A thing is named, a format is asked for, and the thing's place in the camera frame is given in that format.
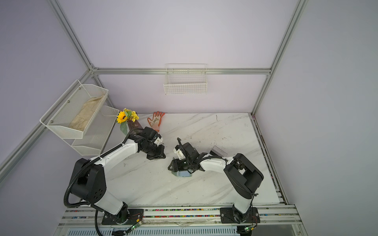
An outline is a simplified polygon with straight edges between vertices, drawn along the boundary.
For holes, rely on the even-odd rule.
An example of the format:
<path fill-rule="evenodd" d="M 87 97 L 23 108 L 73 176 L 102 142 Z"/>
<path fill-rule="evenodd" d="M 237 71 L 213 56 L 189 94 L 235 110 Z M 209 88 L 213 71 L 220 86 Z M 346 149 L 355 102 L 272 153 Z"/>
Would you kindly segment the green card holder wallet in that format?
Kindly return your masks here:
<path fill-rule="evenodd" d="M 172 171 L 171 173 L 178 178 L 189 178 L 192 176 L 192 174 L 187 170 L 177 172 Z"/>

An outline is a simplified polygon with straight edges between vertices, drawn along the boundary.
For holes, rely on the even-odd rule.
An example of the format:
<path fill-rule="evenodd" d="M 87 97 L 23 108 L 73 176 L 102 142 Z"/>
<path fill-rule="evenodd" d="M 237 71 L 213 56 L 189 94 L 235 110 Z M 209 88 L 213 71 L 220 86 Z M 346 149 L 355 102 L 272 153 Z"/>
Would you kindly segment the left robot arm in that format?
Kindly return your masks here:
<path fill-rule="evenodd" d="M 125 139 L 107 152 L 76 161 L 65 191 L 63 203 L 68 208 L 90 206 L 125 224 L 130 217 L 128 205 L 115 197 L 108 189 L 106 175 L 130 156 L 143 152 L 148 160 L 165 159 L 163 138 L 150 127 L 135 128 Z"/>

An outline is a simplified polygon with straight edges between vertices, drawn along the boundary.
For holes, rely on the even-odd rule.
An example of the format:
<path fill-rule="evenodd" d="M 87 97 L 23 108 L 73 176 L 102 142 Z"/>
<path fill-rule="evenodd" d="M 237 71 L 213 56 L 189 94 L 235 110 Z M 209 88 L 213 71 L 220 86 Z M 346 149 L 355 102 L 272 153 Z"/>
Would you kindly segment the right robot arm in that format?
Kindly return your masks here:
<path fill-rule="evenodd" d="M 179 143 L 174 148 L 177 158 L 168 166 L 177 177 L 191 177 L 196 171 L 212 171 L 226 175 L 235 189 L 237 196 L 232 207 L 222 208 L 222 222 L 246 223 L 249 219 L 259 222 L 257 210 L 252 206 L 257 189 L 260 187 L 263 173 L 243 154 L 234 157 L 224 156 L 224 152 L 214 146 L 209 153 L 199 153 L 190 143 Z"/>

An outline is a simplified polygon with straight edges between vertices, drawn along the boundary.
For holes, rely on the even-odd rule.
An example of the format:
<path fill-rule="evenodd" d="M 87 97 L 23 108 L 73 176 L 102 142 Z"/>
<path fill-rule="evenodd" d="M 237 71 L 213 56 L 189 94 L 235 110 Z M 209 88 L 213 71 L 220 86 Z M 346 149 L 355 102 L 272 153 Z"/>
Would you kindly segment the clear acrylic card box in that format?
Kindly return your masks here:
<path fill-rule="evenodd" d="M 211 150 L 223 151 L 222 149 L 220 149 L 220 148 L 217 147 L 217 146 L 213 146 Z M 228 157 L 228 154 L 227 154 L 225 157 L 213 156 L 213 155 L 210 154 L 210 157 L 211 157 L 211 158 L 225 158 L 225 157 Z"/>

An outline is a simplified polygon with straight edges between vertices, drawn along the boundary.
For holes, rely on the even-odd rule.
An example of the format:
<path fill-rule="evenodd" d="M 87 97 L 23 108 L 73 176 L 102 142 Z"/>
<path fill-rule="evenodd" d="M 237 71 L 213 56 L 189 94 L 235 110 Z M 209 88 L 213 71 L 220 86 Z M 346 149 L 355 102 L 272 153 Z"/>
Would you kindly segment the orange work glove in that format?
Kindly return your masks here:
<path fill-rule="evenodd" d="M 164 112 L 156 111 L 151 118 L 147 118 L 149 126 L 156 132 L 159 132 L 160 130 L 161 121 L 164 115 Z"/>

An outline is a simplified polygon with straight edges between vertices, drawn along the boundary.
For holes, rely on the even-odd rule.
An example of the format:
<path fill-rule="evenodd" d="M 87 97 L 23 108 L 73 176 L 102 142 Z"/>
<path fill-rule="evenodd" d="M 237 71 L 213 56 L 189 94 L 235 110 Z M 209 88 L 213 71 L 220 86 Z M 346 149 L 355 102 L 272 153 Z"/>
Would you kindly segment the dark glass vase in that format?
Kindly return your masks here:
<path fill-rule="evenodd" d="M 135 120 L 134 122 L 132 120 L 128 121 L 128 127 L 129 130 L 132 130 L 132 134 L 139 134 L 144 129 L 138 120 Z"/>

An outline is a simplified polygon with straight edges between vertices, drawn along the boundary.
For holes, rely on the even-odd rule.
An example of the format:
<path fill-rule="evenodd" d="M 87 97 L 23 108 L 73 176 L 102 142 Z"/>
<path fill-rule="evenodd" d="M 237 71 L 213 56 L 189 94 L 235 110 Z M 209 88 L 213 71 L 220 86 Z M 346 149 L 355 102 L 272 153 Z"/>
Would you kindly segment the yellow sunflower bouquet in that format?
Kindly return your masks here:
<path fill-rule="evenodd" d="M 124 109 L 120 111 L 116 119 L 117 123 L 119 124 L 122 124 L 124 122 L 129 122 L 129 121 L 136 122 L 137 120 L 139 120 L 139 116 L 137 112 L 129 110 L 129 109 Z"/>

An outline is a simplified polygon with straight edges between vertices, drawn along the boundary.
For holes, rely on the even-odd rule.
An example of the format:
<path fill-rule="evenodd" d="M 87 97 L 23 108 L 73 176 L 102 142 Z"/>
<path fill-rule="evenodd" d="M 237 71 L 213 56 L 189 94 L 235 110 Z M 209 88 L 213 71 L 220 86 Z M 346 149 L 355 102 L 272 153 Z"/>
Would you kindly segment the white mesh lower shelf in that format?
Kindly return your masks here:
<path fill-rule="evenodd" d="M 70 147 L 81 156 L 101 154 L 115 125 L 118 109 L 103 105 L 82 139 L 75 139 Z"/>

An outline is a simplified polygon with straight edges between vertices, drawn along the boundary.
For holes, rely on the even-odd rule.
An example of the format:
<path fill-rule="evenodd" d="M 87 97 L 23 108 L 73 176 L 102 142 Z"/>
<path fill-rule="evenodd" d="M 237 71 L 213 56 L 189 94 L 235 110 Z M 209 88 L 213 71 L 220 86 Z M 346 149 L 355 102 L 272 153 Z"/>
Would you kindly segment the white mesh shelf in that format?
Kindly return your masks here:
<path fill-rule="evenodd" d="M 83 104 L 92 97 L 104 95 L 84 131 L 69 128 L 70 123 L 81 110 Z M 100 108 L 108 97 L 108 90 L 93 84 L 83 84 L 76 80 L 43 116 L 40 123 L 61 139 L 82 139 Z"/>
<path fill-rule="evenodd" d="M 70 147 L 81 156 L 101 154 L 115 125 L 118 109 L 103 105 L 82 139 L 75 139 Z"/>

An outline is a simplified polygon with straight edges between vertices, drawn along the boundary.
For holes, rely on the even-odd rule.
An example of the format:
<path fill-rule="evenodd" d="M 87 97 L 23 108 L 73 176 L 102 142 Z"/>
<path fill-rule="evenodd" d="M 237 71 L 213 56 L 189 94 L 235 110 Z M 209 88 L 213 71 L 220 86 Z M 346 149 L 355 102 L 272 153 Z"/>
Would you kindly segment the beige cloth in shelf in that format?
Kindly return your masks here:
<path fill-rule="evenodd" d="M 70 123 L 69 128 L 84 131 L 103 98 L 104 95 L 92 97 L 85 102 L 79 113 Z"/>

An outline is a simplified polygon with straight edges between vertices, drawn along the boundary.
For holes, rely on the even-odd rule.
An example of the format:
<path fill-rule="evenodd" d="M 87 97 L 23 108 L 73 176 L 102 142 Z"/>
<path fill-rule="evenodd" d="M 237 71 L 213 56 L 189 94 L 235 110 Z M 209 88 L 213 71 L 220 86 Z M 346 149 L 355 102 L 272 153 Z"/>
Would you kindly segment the white mesh upper shelf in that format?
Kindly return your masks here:
<path fill-rule="evenodd" d="M 83 104 L 92 97 L 104 95 L 84 131 L 69 128 L 70 123 L 81 110 Z M 108 90 L 93 84 L 83 84 L 76 80 L 43 116 L 40 123 L 61 139 L 82 139 L 100 108 L 108 97 Z"/>

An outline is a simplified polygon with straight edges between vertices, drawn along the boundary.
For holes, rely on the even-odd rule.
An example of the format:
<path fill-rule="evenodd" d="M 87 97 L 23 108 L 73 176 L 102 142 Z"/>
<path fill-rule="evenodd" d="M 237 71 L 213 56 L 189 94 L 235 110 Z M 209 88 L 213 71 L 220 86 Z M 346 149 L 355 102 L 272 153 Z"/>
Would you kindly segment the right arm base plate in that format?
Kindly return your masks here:
<path fill-rule="evenodd" d="M 260 223 L 260 216 L 256 207 L 250 207 L 246 213 L 241 213 L 235 207 L 220 208 L 221 223 Z"/>

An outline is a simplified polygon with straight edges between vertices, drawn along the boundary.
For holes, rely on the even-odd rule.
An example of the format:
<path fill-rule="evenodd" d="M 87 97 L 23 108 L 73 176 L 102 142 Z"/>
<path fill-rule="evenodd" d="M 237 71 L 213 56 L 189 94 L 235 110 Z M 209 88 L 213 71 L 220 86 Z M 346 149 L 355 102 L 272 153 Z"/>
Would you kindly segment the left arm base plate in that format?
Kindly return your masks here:
<path fill-rule="evenodd" d="M 128 208 L 121 210 L 117 215 L 109 212 L 104 213 L 102 225 L 134 225 L 137 221 L 142 221 L 144 209 L 141 208 Z"/>

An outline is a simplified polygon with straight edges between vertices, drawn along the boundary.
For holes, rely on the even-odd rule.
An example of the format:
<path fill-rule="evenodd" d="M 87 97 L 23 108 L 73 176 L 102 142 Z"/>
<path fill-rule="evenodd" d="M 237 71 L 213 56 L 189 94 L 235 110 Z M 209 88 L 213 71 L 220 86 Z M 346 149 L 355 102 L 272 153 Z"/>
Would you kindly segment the aluminium front rail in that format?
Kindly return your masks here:
<path fill-rule="evenodd" d="M 225 214 L 221 206 L 145 207 L 142 226 L 213 226 L 220 225 Z M 259 225 L 302 225 L 294 205 L 258 206 Z M 94 226 L 95 210 L 90 207 L 68 208 L 58 228 Z"/>

